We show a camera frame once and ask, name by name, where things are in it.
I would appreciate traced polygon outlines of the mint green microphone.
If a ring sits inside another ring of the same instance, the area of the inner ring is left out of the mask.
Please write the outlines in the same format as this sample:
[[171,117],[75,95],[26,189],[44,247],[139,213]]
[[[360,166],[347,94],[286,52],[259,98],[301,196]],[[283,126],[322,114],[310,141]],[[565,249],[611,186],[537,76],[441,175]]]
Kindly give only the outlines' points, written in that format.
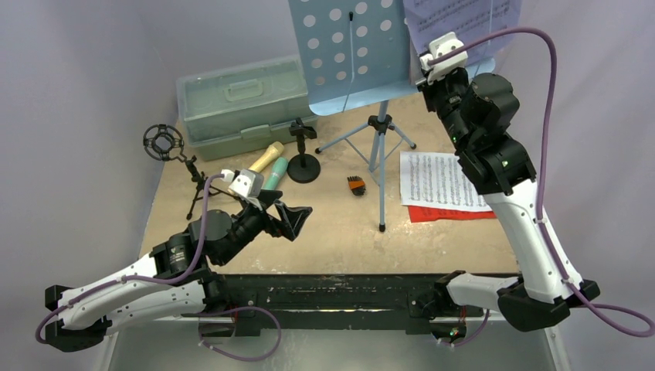
[[284,157],[279,157],[271,169],[269,177],[266,179],[262,190],[275,190],[280,183],[280,180],[287,174],[289,160]]

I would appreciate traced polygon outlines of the black round-base microphone stand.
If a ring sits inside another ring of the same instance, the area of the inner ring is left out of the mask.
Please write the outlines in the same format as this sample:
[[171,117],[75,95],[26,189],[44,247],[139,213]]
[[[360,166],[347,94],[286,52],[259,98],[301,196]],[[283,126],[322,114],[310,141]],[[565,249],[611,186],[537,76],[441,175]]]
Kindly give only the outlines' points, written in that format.
[[298,154],[289,160],[287,174],[291,180],[300,184],[313,182],[321,173],[321,165],[313,156],[306,153],[306,139],[316,139],[317,132],[307,126],[301,118],[296,118],[289,127],[289,132],[296,138]]

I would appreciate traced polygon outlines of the cream yellow microphone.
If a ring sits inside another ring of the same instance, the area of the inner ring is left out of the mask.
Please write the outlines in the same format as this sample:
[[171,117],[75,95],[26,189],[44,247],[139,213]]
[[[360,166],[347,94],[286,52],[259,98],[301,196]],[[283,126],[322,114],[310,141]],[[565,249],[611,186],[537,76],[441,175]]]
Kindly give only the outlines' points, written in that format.
[[249,167],[254,172],[262,172],[268,165],[275,162],[284,152],[284,145],[275,141],[266,151]]

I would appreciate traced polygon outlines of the lavender sheet music page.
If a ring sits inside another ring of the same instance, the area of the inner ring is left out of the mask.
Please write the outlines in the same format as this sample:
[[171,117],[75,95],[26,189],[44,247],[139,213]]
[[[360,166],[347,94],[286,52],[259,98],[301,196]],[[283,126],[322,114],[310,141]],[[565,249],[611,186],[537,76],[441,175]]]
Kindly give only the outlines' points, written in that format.
[[493,32],[518,25],[521,0],[408,0],[406,25],[415,51],[429,52],[429,43],[448,32],[468,45]]

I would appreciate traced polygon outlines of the white sheet music page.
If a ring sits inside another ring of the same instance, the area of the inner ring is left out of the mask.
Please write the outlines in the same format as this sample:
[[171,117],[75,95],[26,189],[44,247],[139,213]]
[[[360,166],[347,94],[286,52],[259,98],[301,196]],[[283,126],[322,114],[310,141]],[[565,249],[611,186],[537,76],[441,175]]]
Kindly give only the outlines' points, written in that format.
[[463,174],[458,157],[447,153],[402,151],[399,155],[401,204],[464,212],[490,207]]

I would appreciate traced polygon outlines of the light blue music stand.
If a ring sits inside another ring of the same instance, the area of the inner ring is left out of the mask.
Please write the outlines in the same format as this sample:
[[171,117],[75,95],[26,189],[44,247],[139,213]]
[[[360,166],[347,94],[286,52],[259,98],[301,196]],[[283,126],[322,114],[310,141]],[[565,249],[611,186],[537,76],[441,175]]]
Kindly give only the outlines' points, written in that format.
[[416,92],[410,80],[409,30],[401,1],[292,0],[288,3],[311,111],[319,116],[378,104],[378,113],[315,149],[316,154],[371,128],[369,155],[360,157],[378,186],[378,229],[385,232],[385,163],[393,153],[385,137],[395,132],[416,149],[388,114],[389,102]]

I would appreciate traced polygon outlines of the red sheet music page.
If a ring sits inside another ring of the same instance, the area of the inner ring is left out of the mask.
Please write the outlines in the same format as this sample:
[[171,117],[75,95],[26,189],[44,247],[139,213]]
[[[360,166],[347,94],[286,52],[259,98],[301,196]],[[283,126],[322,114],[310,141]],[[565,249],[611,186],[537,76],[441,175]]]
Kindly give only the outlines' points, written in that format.
[[422,206],[408,206],[408,212],[412,223],[424,223],[438,220],[486,220],[496,218],[493,211],[469,212]]

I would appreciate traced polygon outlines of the black tripod microphone stand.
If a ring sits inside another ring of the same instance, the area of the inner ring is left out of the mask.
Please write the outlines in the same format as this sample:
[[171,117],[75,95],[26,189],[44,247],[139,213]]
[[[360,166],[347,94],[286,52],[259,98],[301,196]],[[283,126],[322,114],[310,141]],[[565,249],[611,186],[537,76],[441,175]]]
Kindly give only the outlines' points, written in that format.
[[149,157],[159,162],[181,162],[185,165],[190,180],[195,184],[195,195],[193,196],[191,206],[186,215],[186,219],[193,217],[195,205],[202,201],[220,194],[227,195],[232,199],[235,196],[230,195],[227,191],[221,190],[213,185],[209,187],[207,196],[204,194],[205,183],[208,176],[198,170],[196,166],[197,157],[192,155],[188,157],[184,153],[185,142],[182,133],[174,126],[166,124],[155,124],[147,128],[142,137],[142,145]]

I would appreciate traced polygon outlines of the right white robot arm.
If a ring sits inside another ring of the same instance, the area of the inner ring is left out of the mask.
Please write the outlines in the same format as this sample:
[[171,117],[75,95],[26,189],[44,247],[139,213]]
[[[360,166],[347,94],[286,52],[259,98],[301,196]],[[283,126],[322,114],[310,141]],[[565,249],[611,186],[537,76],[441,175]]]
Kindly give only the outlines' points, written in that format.
[[463,174],[500,222],[520,269],[513,277],[455,271],[436,282],[436,309],[445,315],[463,306],[490,309],[531,332],[557,325],[584,300],[597,298],[598,284],[582,278],[547,225],[535,167],[508,134],[520,107],[511,83],[495,73],[469,78],[457,68],[418,89],[449,135]]

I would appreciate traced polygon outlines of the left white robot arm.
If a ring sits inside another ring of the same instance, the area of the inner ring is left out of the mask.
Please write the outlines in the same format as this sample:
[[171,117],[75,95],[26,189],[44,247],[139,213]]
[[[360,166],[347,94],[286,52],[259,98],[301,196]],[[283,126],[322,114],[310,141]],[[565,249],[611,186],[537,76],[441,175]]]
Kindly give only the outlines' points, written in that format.
[[62,352],[77,352],[140,322],[208,312],[226,313],[230,295],[210,266],[227,265],[261,233],[295,240],[310,206],[289,207],[280,191],[265,191],[258,206],[243,201],[237,214],[206,210],[185,230],[127,267],[79,288],[53,285],[45,291],[49,316],[36,340]]

